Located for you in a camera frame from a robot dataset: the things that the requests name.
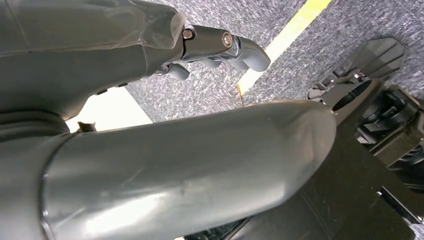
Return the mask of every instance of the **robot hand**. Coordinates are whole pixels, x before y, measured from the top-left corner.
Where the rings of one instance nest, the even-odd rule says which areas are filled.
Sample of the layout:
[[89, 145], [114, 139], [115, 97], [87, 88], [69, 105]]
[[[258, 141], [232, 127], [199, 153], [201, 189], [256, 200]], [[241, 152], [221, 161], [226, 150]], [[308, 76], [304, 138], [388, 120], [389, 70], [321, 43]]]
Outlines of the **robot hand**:
[[190, 73], [179, 63], [200, 62], [217, 68], [228, 62], [239, 70], [249, 68], [265, 71], [271, 60], [264, 50], [252, 40], [236, 36], [226, 30], [191, 25], [182, 32], [183, 52], [179, 60], [162, 65], [154, 74], [169, 74], [175, 79], [185, 80]]

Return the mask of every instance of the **white surface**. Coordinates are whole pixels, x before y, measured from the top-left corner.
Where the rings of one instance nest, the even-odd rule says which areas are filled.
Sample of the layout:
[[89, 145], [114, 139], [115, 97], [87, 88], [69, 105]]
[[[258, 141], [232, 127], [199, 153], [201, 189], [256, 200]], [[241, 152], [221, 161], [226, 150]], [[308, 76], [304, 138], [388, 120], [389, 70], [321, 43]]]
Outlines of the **white surface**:
[[151, 124], [152, 120], [125, 87], [113, 87], [91, 96], [78, 116], [66, 121], [71, 132], [78, 130], [77, 122], [95, 123], [97, 131], [105, 131]]

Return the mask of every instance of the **gray carpet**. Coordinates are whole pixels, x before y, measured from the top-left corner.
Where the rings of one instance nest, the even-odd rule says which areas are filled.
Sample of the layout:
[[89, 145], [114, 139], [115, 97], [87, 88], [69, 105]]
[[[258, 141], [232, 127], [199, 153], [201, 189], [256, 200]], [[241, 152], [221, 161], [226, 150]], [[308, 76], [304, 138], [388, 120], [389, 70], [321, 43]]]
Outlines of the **gray carpet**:
[[[163, 0], [184, 11], [189, 22], [230, 30], [266, 47], [304, 4], [304, 0]], [[245, 94], [245, 104], [303, 99], [308, 88], [360, 43], [394, 37], [407, 59], [392, 83], [424, 97], [424, 3], [422, 0], [333, 0]], [[242, 106], [235, 83], [244, 72], [223, 65], [208, 69], [187, 64], [191, 77], [177, 81], [153, 76], [127, 89], [154, 122], [224, 111]]]

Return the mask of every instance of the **yellow tape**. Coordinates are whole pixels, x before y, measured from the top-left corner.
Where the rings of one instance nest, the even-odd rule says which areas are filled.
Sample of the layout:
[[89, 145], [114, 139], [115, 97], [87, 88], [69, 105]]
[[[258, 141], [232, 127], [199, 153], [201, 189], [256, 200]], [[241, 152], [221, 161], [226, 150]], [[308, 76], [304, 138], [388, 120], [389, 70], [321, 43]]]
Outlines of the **yellow tape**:
[[[271, 65], [299, 35], [312, 23], [312, 21], [328, 6], [332, 0], [307, 0], [297, 11], [296, 15], [287, 23], [276, 38], [265, 49], [271, 59]], [[240, 95], [244, 95], [264, 72], [256, 72], [251, 69], [237, 82]]]

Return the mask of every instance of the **metal bolt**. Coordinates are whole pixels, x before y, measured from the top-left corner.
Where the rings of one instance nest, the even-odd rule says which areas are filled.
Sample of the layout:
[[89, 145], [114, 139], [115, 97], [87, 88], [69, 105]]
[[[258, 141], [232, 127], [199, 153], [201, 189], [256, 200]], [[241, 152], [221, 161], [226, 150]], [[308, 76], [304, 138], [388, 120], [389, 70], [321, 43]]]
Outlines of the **metal bolt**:
[[194, 36], [193, 32], [190, 29], [186, 29], [182, 31], [182, 38], [183, 39], [192, 39]]
[[231, 36], [231, 34], [227, 31], [222, 34], [222, 44], [224, 44], [224, 47], [226, 48], [233, 45], [233, 36]]

